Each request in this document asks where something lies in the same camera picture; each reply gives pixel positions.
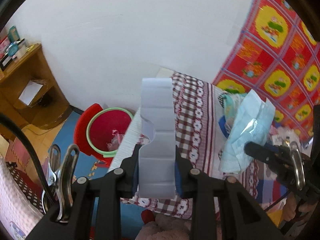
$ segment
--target metal spring clamp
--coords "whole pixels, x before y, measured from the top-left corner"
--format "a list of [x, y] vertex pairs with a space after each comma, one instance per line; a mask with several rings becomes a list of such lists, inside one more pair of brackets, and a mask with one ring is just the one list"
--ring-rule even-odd
[[[79, 147], [71, 144], [60, 164], [61, 151], [58, 145], [54, 144], [50, 148], [47, 182], [52, 193], [58, 198], [60, 211], [57, 217], [59, 222], [68, 222], [73, 199], [71, 195], [71, 182], [80, 154]], [[45, 192], [42, 192], [42, 206], [44, 213], [50, 208], [50, 202]]]

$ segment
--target wooden cabinet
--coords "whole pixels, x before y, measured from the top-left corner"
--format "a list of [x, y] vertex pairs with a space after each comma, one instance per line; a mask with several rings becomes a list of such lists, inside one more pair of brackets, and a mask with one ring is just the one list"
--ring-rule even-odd
[[[0, 71], [0, 111], [21, 129], [27, 124], [48, 130], [61, 124], [71, 113], [71, 108], [61, 92], [45, 60], [41, 44], [36, 44], [19, 62], [12, 62]], [[26, 106], [19, 96], [30, 80], [44, 80], [45, 85]], [[0, 133], [7, 139], [14, 135], [0, 126]]]

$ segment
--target table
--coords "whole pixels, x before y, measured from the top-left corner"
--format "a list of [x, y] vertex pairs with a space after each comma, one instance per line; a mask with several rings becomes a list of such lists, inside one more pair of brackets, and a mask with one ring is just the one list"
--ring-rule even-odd
[[[218, 121], [223, 116], [223, 107], [219, 96], [225, 91], [196, 78], [173, 73], [173, 103], [176, 115], [176, 145], [181, 156], [188, 158], [192, 165], [210, 177], [225, 179], [230, 173], [218, 171], [220, 158], [226, 137], [221, 132]], [[119, 150], [111, 163], [110, 169], [121, 165], [124, 158], [130, 157], [136, 143], [144, 143], [140, 136], [140, 109], [135, 114]], [[258, 201], [262, 208], [276, 201], [285, 189], [278, 184], [268, 167], [254, 160], [245, 172], [232, 174]], [[132, 199], [123, 199], [124, 203], [132, 203], [151, 211], [173, 217], [190, 219], [192, 216], [192, 199], [147, 199], [139, 198], [138, 193]], [[274, 208], [277, 210], [284, 205], [281, 201]], [[216, 212], [219, 211], [215, 199]]]

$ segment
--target black cable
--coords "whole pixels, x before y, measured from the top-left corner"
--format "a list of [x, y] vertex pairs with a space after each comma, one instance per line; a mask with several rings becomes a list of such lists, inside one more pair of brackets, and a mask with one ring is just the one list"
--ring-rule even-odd
[[41, 163], [38, 159], [38, 156], [36, 154], [35, 149], [33, 148], [32, 144], [28, 140], [28, 138], [24, 135], [24, 133], [20, 130], [20, 128], [8, 117], [6, 117], [4, 114], [0, 113], [0, 124], [2, 124], [4, 127], [9, 129], [10, 132], [12, 132], [24, 145], [24, 147], [27, 149], [30, 158], [36, 168], [36, 172], [38, 174], [38, 177], [40, 179], [41, 185], [47, 194], [49, 201], [51, 204], [55, 203], [53, 194], [48, 186], [47, 180], [44, 176]]
[[285, 197], [287, 197], [290, 193], [290, 190], [288, 190], [286, 193], [284, 193], [279, 199], [277, 199], [272, 205], [268, 206], [266, 209], [264, 209], [265, 212], [268, 212], [271, 208], [273, 208], [275, 205], [277, 205], [281, 200], [283, 200]]

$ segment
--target pink plush toy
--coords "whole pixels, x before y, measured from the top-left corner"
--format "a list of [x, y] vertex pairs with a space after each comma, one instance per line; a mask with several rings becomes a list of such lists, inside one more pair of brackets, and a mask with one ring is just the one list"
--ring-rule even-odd
[[150, 222], [142, 227], [136, 240], [189, 240], [191, 221], [162, 214], [157, 214], [156, 218], [152, 219], [150, 212], [142, 212], [142, 220], [146, 223], [148, 217]]

